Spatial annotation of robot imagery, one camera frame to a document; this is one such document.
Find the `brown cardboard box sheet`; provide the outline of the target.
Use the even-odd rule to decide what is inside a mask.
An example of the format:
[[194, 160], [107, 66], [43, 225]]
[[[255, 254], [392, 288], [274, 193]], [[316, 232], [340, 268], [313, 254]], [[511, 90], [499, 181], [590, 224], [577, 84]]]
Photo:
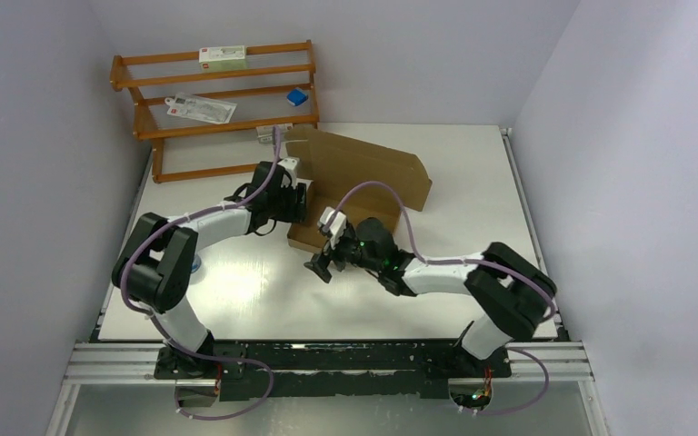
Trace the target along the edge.
[[288, 244], [308, 253], [317, 253], [324, 246], [325, 238], [317, 225], [324, 209], [335, 208], [356, 185], [368, 181], [385, 183], [394, 189], [405, 207], [421, 212], [433, 184], [415, 154], [311, 126], [285, 132], [284, 146], [290, 157], [300, 160], [299, 177], [309, 182], [306, 219], [290, 226]]

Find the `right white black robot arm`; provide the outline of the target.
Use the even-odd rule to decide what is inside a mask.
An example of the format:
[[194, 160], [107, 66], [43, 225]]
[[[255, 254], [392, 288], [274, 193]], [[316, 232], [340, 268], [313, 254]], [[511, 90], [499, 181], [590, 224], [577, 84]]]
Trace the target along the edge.
[[540, 323], [553, 316], [557, 287], [540, 269], [505, 243], [491, 243], [483, 252], [463, 259], [421, 260], [398, 247], [381, 221], [367, 218], [347, 224], [339, 235], [329, 233], [324, 247], [305, 263], [323, 282], [330, 282], [331, 264], [365, 270], [395, 296], [450, 293], [472, 297], [481, 314], [459, 337], [454, 365], [475, 376], [494, 351], [508, 342], [528, 341]]

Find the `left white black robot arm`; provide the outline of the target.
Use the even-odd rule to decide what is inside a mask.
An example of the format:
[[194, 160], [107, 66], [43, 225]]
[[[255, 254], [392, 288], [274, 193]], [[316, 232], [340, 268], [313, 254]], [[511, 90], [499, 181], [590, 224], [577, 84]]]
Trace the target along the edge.
[[145, 213], [135, 223], [112, 271], [124, 300], [143, 311], [163, 335], [173, 371], [201, 378], [215, 370], [214, 336], [186, 296], [196, 255], [229, 238], [259, 234], [267, 224], [302, 223], [306, 185], [299, 161], [262, 161], [250, 183], [217, 206], [186, 217]]

